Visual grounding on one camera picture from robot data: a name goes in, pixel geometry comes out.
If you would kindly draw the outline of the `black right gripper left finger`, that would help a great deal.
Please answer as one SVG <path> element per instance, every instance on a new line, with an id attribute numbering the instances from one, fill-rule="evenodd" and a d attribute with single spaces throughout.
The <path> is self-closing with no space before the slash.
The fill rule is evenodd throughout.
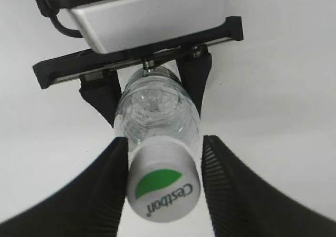
<path id="1" fill-rule="evenodd" d="M 74 180 L 1 223 L 1 236 L 117 236 L 128 177 L 128 141 L 115 138 Z"/>

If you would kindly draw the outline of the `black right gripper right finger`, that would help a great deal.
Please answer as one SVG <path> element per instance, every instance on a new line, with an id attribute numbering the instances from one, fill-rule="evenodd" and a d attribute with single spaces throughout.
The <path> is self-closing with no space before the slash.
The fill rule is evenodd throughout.
<path id="1" fill-rule="evenodd" d="M 335 221 L 294 201 L 215 135 L 203 137 L 202 180 L 215 236 L 335 236 Z"/>

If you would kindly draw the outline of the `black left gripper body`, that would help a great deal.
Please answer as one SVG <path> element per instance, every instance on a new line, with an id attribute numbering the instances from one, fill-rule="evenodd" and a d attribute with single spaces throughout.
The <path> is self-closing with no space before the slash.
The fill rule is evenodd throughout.
<path id="1" fill-rule="evenodd" d="M 108 54 L 96 53 L 91 49 L 41 61 L 32 66 L 42 89 L 54 84 L 79 79 L 85 75 L 105 70 L 118 70 L 142 64 L 145 59 L 175 59 L 193 47 L 209 45 L 213 41 L 242 41 L 243 25 L 240 16 L 230 16 L 225 22 L 206 31 L 161 41 L 142 47 Z"/>

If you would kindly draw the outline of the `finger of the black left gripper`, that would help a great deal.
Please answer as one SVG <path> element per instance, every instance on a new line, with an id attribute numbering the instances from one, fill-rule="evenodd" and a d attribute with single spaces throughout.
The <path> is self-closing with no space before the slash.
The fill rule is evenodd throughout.
<path id="1" fill-rule="evenodd" d="M 116 71 L 103 70 L 80 76 L 81 97 L 113 126 L 122 92 Z"/>
<path id="2" fill-rule="evenodd" d="M 176 64 L 182 85 L 201 116 L 205 87 L 212 68 L 212 55 L 203 51 L 198 57 L 188 55 L 176 59 Z"/>

